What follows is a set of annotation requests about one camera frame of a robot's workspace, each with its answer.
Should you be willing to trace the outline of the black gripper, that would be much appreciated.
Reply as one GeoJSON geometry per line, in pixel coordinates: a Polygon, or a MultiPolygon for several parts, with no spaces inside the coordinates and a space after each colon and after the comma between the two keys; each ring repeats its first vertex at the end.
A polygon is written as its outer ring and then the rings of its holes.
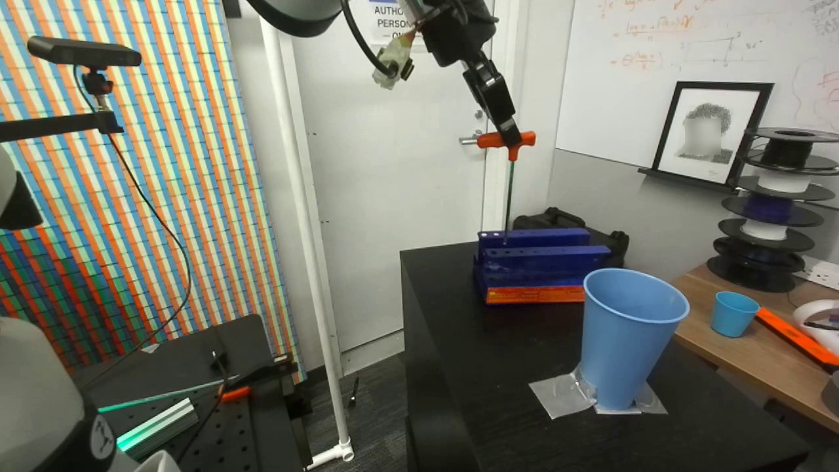
{"type": "Polygon", "coordinates": [[[474,103],[485,110],[492,122],[497,138],[504,143],[519,143],[522,132],[515,127],[515,109],[505,79],[496,68],[488,55],[474,55],[463,61],[463,82],[474,97],[474,103]]]}

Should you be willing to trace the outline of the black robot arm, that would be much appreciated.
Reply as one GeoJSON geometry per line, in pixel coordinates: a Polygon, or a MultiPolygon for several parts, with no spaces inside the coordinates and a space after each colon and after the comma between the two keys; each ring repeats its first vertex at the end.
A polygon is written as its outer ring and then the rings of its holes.
{"type": "Polygon", "coordinates": [[[361,16],[354,16],[354,0],[247,4],[262,21],[291,38],[319,38],[336,20],[342,20],[382,89],[412,77],[415,42],[421,42],[439,68],[462,65],[462,77],[500,145],[522,145],[510,92],[485,52],[497,23],[485,0],[361,0],[361,16]]]}

